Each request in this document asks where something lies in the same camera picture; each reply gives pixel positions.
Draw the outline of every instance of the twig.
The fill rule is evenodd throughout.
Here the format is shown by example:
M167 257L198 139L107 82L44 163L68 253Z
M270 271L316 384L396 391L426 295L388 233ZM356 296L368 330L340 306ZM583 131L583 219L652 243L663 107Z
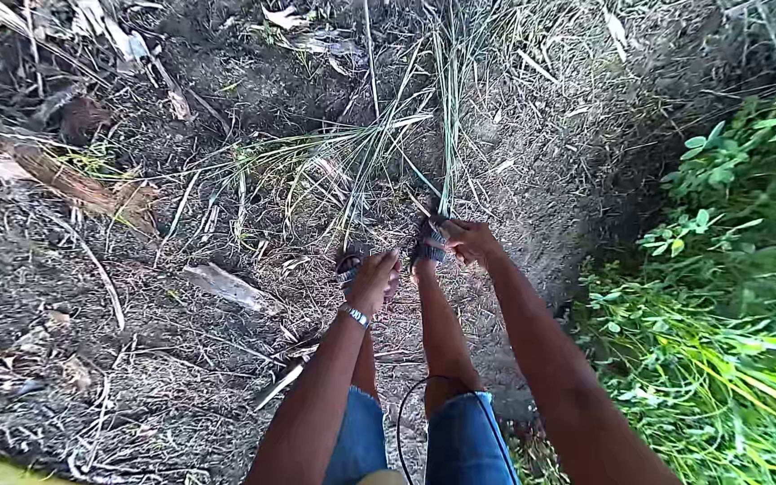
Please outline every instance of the twig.
M176 226L178 226L178 219L181 218L181 213L185 210L185 205L187 205L187 199L190 196L190 191L193 190L194 184L197 183L197 179L199 178L199 174L202 170L197 170L196 173L193 174L193 177L190 178L190 183L187 185L187 188L185 189L185 194L181 196L181 200L178 201L178 208L175 210L175 216L172 218L172 224L170 224L170 229L167 230L167 235L164 236L163 240L160 242L160 246L158 246L158 252L154 256L154 266L158 266L158 260L160 259L160 253L164 250L164 245L167 244L167 241L169 241L170 236L172 236L172 233L175 232Z
M107 398L110 396L110 378L106 375L103 377L103 389L101 391L101 398L98 400L100 402L101 411L100 414L97 417L97 430L95 430L95 439L92 443L92 449L89 451L89 459L86 462L85 465L83 465L83 473L89 473L89 470L92 469L92 463L95 462L95 458L97 457L97 445L101 441L101 432L103 431L103 420L106 417L106 401Z
M57 225L67 230L71 234L71 237L73 237L73 240L79 243L80 247L83 248L83 251L85 251L85 253L89 256L89 259L91 259L92 262L95 263L95 266L97 266L97 270L101 273L101 281L103 281L103 286L107 289L107 292L110 294L110 300L113 303L113 312L115 313L115 320L118 322L119 331L123 331L124 313L122 312L122 304L119 302L118 293L115 292L113 281L110 279L110 276L107 274L107 271L103 269L103 266L101 265L101 261L97 260L97 258L95 257L95 254L92 253L92 250L89 248L89 245L85 243L85 240L77 233L77 231L73 227L71 227L70 224L59 219L58 216L54 216L52 214L47 214L47 216L50 217L50 219L52 219L53 222L55 222Z
M18 135L16 133L3 133L0 131L0 137L16 138L17 140L37 141L38 143L47 143L49 145L53 145L54 147L59 147L61 149L70 149L70 150L75 150L77 152L83 151L83 149L81 149L80 147L74 147L73 145L68 145L66 143L59 143L58 141L48 140L47 138L32 137L30 135Z
M239 345L239 344L236 344L235 342L230 342L229 340L227 340L225 338L221 338L220 336L214 336L214 335L211 335L210 333L207 333L207 332L204 332L204 331L201 331L201 330L197 330L197 329L195 329L193 327L189 327L187 325L177 324L177 323L175 323L175 322L173 322L171 320L164 320L164 321L167 322L167 324L175 325L178 328L188 329L189 331L196 332L196 333L198 333L198 334L200 334L202 336L208 336L212 340L217 340L218 342L223 342L224 344L229 345L230 347L235 347L235 348L238 348L239 350L244 350L245 352L247 352L251 356L259 357L260 359L262 359L262 360L264 360L266 362L277 364L278 366L281 366L281 367L286 367L286 365L283 362L276 361L275 359L267 357L267 356L257 352L256 350L253 350L251 348L247 348L244 345Z
M367 6L367 0L364 2L364 23L367 32L367 58L370 61L370 88L373 91L373 109L376 111L376 117L379 118L379 97L376 95L376 63L373 60L373 36L370 32L370 7Z
M521 58L521 59L523 59L523 61L525 61L525 63L526 63L526 64L528 64L528 65L532 66L532 68L533 68L535 71L537 71L539 74L541 74L542 76L544 76L545 78L547 78L548 80L550 80L550 81L551 81L551 82L553 82L553 83L556 83L556 84L558 84L558 83L559 83L559 82L558 82L558 81L557 81L557 80L556 80L556 79L553 77L553 74L550 74L549 72L547 72L547 71L546 71L546 69L544 69L544 68L543 68L543 66L541 66L541 65L540 65L540 64L538 64L537 62L534 62L534 59L532 59L531 57L529 57L529 55L528 55L527 53L524 53L524 52L523 52L522 50L520 50L520 49L517 49L517 50L516 50L516 53L517 53L517 54L519 54L520 58Z
M197 102L200 103L200 105L202 105L203 108L205 108L205 110L209 112L211 116L214 116L215 119L217 119L217 121L221 122L221 126L223 127L223 135L225 137L229 137L229 134L232 133L232 127L229 126L229 123L226 121L226 118L221 116L220 113L217 112L217 110L212 108L211 105L209 105L208 101L203 99L202 96L194 93L194 91L190 88L186 88L186 89L190 93L190 95L193 96L193 98L196 99Z
M28 27L28 40L32 49L32 57L35 58L35 77L38 81L38 97L44 98L44 77L40 74L40 62L38 61L38 40L35 38L35 28L32 24L32 9L28 6L28 0L22 4L22 12L26 17L26 27Z

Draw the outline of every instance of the wrist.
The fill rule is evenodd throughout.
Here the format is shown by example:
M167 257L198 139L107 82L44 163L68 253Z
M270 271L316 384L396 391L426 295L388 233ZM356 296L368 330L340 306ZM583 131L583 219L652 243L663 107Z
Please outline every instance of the wrist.
M356 302L355 300L346 300L340 305L337 311L339 315L346 315L352 321L356 321L359 324L361 324L359 318L363 316L366 319L366 322L361 325L365 327L370 326L373 321L373 314L375 313L367 305Z
M484 267L490 268L490 263L508 258L508 253L498 243L494 244L484 252Z

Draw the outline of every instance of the stick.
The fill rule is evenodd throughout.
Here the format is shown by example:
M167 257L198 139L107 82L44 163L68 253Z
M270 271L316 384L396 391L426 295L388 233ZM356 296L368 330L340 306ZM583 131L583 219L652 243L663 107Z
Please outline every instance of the stick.
M119 331L124 330L124 313L122 312L122 304L119 302L118 299L118 293L115 292L115 287L113 286L113 280L110 279L110 276L107 274L107 271L103 269L103 266L101 265L101 261L97 260L95 257L95 254L92 253L92 250L89 248L89 245L85 243L85 240L77 234L77 231L71 227L70 224L66 223L65 221L59 219L59 217L54 216L52 214L47 214L53 222L55 222L57 225L61 226L63 229L67 230L71 237L73 237L73 240L79 243L80 247L83 248L83 251L89 256L89 259L92 260L93 263L95 263L95 266L97 266L97 270L101 273L101 281L103 281L103 287L107 289L107 292L110 294L110 300L113 303L113 312L115 313L115 320L118 322Z
M38 40L35 38L35 28L32 27L32 9L28 7L28 0L22 5L22 14L26 17L26 27L28 27L28 39L31 42L32 57L35 58L35 77L38 80L38 97L44 98L44 77L40 75L38 65Z
M253 408L253 411L261 410L262 407L268 404L268 402L271 401L274 396L278 395L280 391L296 380L298 376L301 375L301 371L304 370L305 362L305 360L301 360L291 365L290 367L287 367L286 374L260 394L260 397L257 398L256 406Z
M364 1L364 23L367 24L367 58L370 61L370 88L373 91L373 109L379 118L379 97L376 95L376 63L373 60L373 36L370 33L370 7L367 0Z
M190 183L187 185L187 188L185 189L184 195L182 195L181 200L178 201L178 208L175 211L175 216L172 218L172 224L170 224L170 229L167 231L167 235L160 242L160 246L158 246L158 253L154 257L155 267L158 266L160 253L161 251L164 250L164 244L167 244L167 241L169 241L170 236L172 236L172 233L175 232L176 226L178 226L178 219L181 217L181 213L184 211L185 205L187 205L187 198L190 196L190 191L193 190L193 185L197 183L197 179L199 178L200 172L201 170L197 170L197 172L193 174L193 177L190 178Z
M175 323L175 322L173 322L171 320L164 320L164 321L167 322L167 324L175 325L175 326L177 326L179 328L183 328L183 329L188 329L189 331L196 332L196 333L198 333L198 334L200 334L202 336L208 336L209 338L211 338L213 340L217 340L218 342L223 342L224 344L229 345L230 347L235 347L235 348L238 348L239 350L244 350L245 352L247 352L251 356L259 357L260 359L263 359L266 362L277 364L277 365L279 365L281 367L284 366L283 362L276 361L275 359L272 359L270 357L264 356L261 353L257 352L256 350L253 350L251 348L247 348L244 345L239 345L239 344L236 344L234 342L230 342L229 340L227 340L225 338L221 338L219 336L213 336L210 333L207 333L207 332L204 332L204 331L201 331L201 330L197 330L197 329L195 329L193 327L189 327L187 325L177 324L177 323Z

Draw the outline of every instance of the weed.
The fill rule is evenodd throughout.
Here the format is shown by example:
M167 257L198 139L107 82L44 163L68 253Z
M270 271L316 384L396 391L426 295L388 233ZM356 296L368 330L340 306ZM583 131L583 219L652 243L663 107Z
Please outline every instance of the weed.
M685 143L639 273L585 278L602 384L688 483L776 483L776 100Z

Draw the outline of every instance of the soil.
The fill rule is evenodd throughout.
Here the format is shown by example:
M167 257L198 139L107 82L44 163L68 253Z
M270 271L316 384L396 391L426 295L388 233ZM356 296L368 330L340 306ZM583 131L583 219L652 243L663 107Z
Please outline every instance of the soil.
M597 3L532 4L541 20L530 35L534 45L548 45L547 70L558 82L519 58L509 67L480 63L463 118L474 145L461 145L467 175L454 210L490 222L569 330L566 310L582 291L583 260L621 254L655 225L662 207L657 180L677 164L684 140L710 131L746 96L775 89L776 60L761 31L733 34L744 31L742 19L724 17L714 0L649 0L615 9L629 37L623 62ZM90 87L111 117L95 141L107 140L114 167L137 172L156 189L151 211L159 237L167 237L163 244L72 207L34 182L0 181L0 367L19 376L0 379L0 450L80 481L234 484L246 475L280 402L253 410L256 394L283 370L274 362L312 352L341 302L332 281L341 238L323 236L336 210L310 198L286 223L283 198L293 170L279 180L249 173L253 188L244 198L224 185L227 173L212 171L187 192L192 170L233 160L232 142L306 135L322 128L321 120L371 123L366 58L342 58L351 71L343 75L322 54L283 49L253 28L267 23L261 5L249 0L126 5L118 10L125 31L139 30L150 48L160 45L164 67L223 117L230 132L187 89L197 117L174 119L167 90L145 74L127 78L104 68L111 87ZM299 13L316 9L294 5ZM318 22L345 29L364 48L360 4L319 7ZM424 35L416 20L424 18L423 6L371 2L369 8L384 106L403 77L409 49ZM15 46L29 52L15 35L0 45L0 105L8 106L0 118L6 121L25 118L40 104L25 86L6 81L17 78L2 75L16 72L5 62ZM109 59L103 57L109 46L92 49ZM426 72L431 61L419 67ZM429 82L419 73L410 91ZM432 181L441 176L439 119L437 111L416 125L403 146ZM51 119L50 134L57 123ZM401 187L419 200L428 193L399 167L401 160L390 160L386 176L373 185L364 214L371 229L354 229L356 240L411 247L420 215ZM234 235L240 204L243 237ZM212 207L217 224L206 232ZM122 302L123 330L96 264L50 215L76 229L109 275ZM284 311L255 313L191 285L183 268L210 261L273 295ZM439 271L497 414L534 420L486 275L453 261ZM403 417L398 408L427 374L418 315L415 288L404 281L373 327L389 464L399 468L399 429L416 480L426 463L422 390L411 395Z

